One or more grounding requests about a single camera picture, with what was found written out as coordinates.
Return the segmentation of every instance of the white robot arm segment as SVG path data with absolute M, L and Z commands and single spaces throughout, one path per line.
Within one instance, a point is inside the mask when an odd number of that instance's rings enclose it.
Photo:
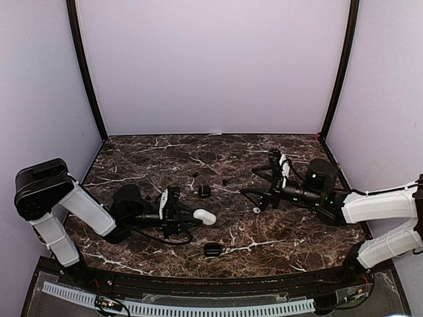
M 106 236 L 116 228 L 116 223 L 112 216 L 95 201 L 80 185 L 73 180 L 74 188 L 68 193 L 58 205 L 66 208 L 93 230 Z
M 416 204 L 413 194 L 417 187 L 409 188 L 416 183 L 405 185 L 405 190 L 363 196 L 351 193 L 346 196 L 342 213 L 347 223 L 358 223 L 375 219 L 415 218 Z

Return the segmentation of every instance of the wire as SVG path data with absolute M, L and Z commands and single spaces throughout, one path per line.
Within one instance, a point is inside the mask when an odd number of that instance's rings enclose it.
M 171 245 L 171 246 L 183 246 L 183 245 L 185 245 L 185 244 L 189 244 L 189 243 L 191 243 L 191 242 L 192 242 L 192 240 L 194 239 L 194 236 L 192 236 L 191 232 L 189 232 L 189 231 L 184 231 L 184 232 L 186 232 L 186 233 L 187 233 L 188 240 L 186 240 L 186 241 L 182 241 L 182 242 L 171 242 L 171 241 L 166 241 L 166 240 L 163 240 L 163 239 L 157 238 L 157 237 L 152 236 L 152 235 L 150 235 L 150 234 L 147 234 L 147 233 L 145 233 L 145 232 L 142 232 L 142 231 L 141 231 L 141 230 L 139 230 L 137 227 L 131 227 L 131 229 L 132 229 L 132 230 L 134 230 L 135 232 L 139 233 L 140 235 L 142 235 L 142 236 L 146 237 L 146 238 L 152 239 L 152 240 L 157 241 L 157 242 L 161 242 L 161 243 L 163 243 L 163 244 L 168 244 L 168 245 Z
M 415 184 L 411 184 L 410 186 L 403 186 L 403 187 L 397 187 L 397 188 L 391 188 L 390 190 L 379 190 L 377 192 L 362 192 L 360 190 L 356 190 L 356 189 L 351 189 L 351 190 L 345 190 L 343 188 L 335 188 L 336 191 L 339 192 L 350 192 L 350 193 L 356 193 L 358 195 L 362 195 L 362 196 L 374 196 L 374 195 L 380 195 L 380 194 L 386 194 L 386 193 L 391 193 L 391 192 L 396 192 L 398 190 L 405 190 L 406 188 L 414 188 L 418 186 L 418 182 L 416 182 Z
M 328 306 L 328 307 L 315 307 L 316 310 L 348 310 L 348 309 L 353 309 L 353 308 L 357 308 L 359 306 L 361 306 L 369 297 L 370 295 L 373 293 L 373 290 L 375 288 L 375 275 L 373 274 L 373 286 L 370 287 L 370 283 L 367 280 L 367 278 L 365 277 L 365 275 L 362 275 L 362 279 L 365 281 L 365 287 L 364 287 L 364 291 L 369 287 L 369 293 L 364 297 L 364 300 L 362 300 L 361 302 L 359 302 L 358 304 L 354 305 L 354 306 L 349 306 L 349 307 L 339 307 L 342 304 L 346 304 L 348 303 L 348 301 L 360 294 L 356 294 L 356 292 L 354 292 L 354 294 L 348 295 L 347 297 L 344 297 L 344 299 L 332 306 Z
M 62 272 L 63 272 L 63 274 L 65 274 L 65 276 L 67 277 L 67 279 L 68 280 L 70 280 L 70 282 L 72 282 L 72 284 L 74 284 L 76 287 L 78 287 L 79 289 L 82 289 L 82 290 L 84 290 L 84 291 L 86 291 L 86 292 L 88 292 L 88 293 L 91 293 L 91 294 L 95 294 L 96 296 L 102 296 L 102 297 L 104 297 L 104 298 L 106 298 L 106 299 L 110 299 L 110 300 L 113 300 L 114 302 L 117 302 L 118 304 L 120 304 L 122 307 L 123 307 L 123 309 L 126 311 L 126 314 L 127 314 L 127 316 L 128 317 L 131 317 L 131 312 L 130 312 L 130 310 L 128 309 L 128 307 L 126 307 L 125 306 L 125 304 L 122 302 L 122 301 L 120 301 L 120 300 L 118 300 L 118 299 L 115 299 L 115 298 L 113 298 L 113 297 L 110 297 L 110 296 L 108 296 L 108 295 L 104 295 L 104 294 L 102 294 L 102 293 L 100 293 L 100 284 L 98 284 L 98 281 L 96 280 L 96 279 L 93 279 L 93 281 L 96 283 L 96 289 L 97 289 L 97 292 L 94 292 L 94 291 L 92 291 L 92 290 L 89 290 L 89 289 L 86 289 L 86 288 L 84 288 L 84 287 L 82 287 L 82 286 L 80 286 L 80 285 L 78 285 L 78 284 L 76 284 L 76 282 L 74 282 L 73 280 L 72 280 L 72 278 L 70 278 L 70 276 L 68 276 L 68 274 L 64 271 L 64 270 L 62 270 Z
M 170 200 L 171 204 L 173 205 L 174 210 L 176 211 L 176 215 L 178 216 L 179 221 L 180 221 L 180 224 L 181 224 L 181 227 L 182 227 L 182 229 L 183 229 L 180 233 L 186 233 L 186 235 L 187 235 L 187 237 L 188 237 L 188 240 L 186 240 L 186 241 L 182 241 L 182 242 L 171 242 L 171 241 L 166 241 L 166 240 L 163 240 L 163 239 L 157 238 L 156 236 L 152 236 L 152 235 L 147 234 L 147 233 L 145 233 L 145 232 L 142 232 L 142 231 L 141 231 L 139 228 L 137 228 L 137 227 L 131 227 L 131 229 L 133 229 L 135 232 L 139 233 L 140 235 L 145 236 L 146 238 L 150 238 L 150 239 L 152 239 L 152 240 L 154 240 L 154 241 L 161 242 L 161 243 L 163 243 L 163 244 L 168 244 L 168 245 L 171 245 L 171 246 L 183 246 L 183 245 L 185 245 L 185 244 L 189 244 L 189 243 L 191 243 L 191 242 L 192 242 L 192 240 L 194 239 L 194 236 L 191 234 L 190 229 L 200 226 L 200 225 L 201 225 L 201 223 L 198 223 L 198 224 L 195 224 L 195 225 L 193 225 L 193 226 L 191 226 L 191 227 L 188 227 L 188 226 L 186 225 L 185 220 L 184 220 L 184 219 L 183 219 L 183 217 L 182 217 L 182 214 L 181 214 L 181 212 L 180 212 L 180 210 L 179 210 L 178 206 L 176 205 L 175 201 L 173 200 L 173 198 L 172 198 L 172 197 L 170 197 L 170 198 L 169 198 L 169 200 Z

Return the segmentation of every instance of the brown marble tabletop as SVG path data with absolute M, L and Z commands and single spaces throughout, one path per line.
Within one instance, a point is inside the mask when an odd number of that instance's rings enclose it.
M 306 209 L 285 202 L 279 209 L 255 214 L 252 203 L 239 194 L 241 188 L 269 186 L 251 168 L 267 164 L 270 149 L 285 153 L 300 173 L 306 171 L 310 160 L 326 158 L 312 135 L 110 137 L 85 182 L 99 201 L 110 206 L 112 194 L 124 184 L 137 184 L 143 197 L 156 197 L 167 186 L 178 186 L 182 202 L 210 210 L 217 222 L 193 229 L 194 241 L 185 246 L 164 245 L 138 233 L 112 245 L 73 215 L 65 223 L 66 230 L 89 266 L 124 273 L 239 278 L 340 265 L 350 247 L 364 240 L 360 225 L 328 227 Z M 211 186 L 210 198 L 198 197 L 200 185 Z M 163 237 L 158 230 L 148 232 Z M 207 242 L 223 244 L 224 253 L 206 258 L 203 246 Z

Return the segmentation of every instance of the lavender wall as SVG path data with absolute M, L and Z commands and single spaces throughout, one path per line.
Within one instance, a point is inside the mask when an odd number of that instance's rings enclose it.
M 15 175 L 61 157 L 81 179 L 101 141 L 65 1 L 1 1 L 0 47 L 0 309 L 2 316 L 19 316 L 46 251 L 13 205 Z
M 349 3 L 78 1 L 108 132 L 317 133 Z
M 377 190 L 423 173 L 423 2 L 360 3 L 356 36 L 328 144 L 351 185 Z M 403 220 L 371 223 L 379 235 Z M 423 315 L 423 256 L 397 258 L 414 315 Z

